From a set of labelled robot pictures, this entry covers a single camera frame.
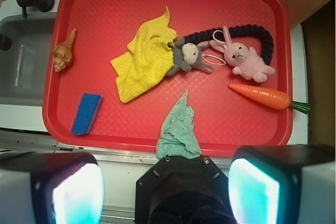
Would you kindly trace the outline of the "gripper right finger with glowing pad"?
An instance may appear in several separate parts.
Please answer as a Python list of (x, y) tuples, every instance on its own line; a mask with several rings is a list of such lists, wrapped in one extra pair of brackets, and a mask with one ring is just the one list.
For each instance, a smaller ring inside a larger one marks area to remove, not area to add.
[(240, 147), (228, 194), (237, 223), (335, 223), (335, 148)]

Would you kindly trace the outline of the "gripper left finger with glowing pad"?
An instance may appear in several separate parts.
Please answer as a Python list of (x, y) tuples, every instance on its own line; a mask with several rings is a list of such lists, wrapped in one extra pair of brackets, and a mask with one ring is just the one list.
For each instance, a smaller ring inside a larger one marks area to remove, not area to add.
[(1, 223), (99, 223), (103, 202), (90, 153), (1, 152)]

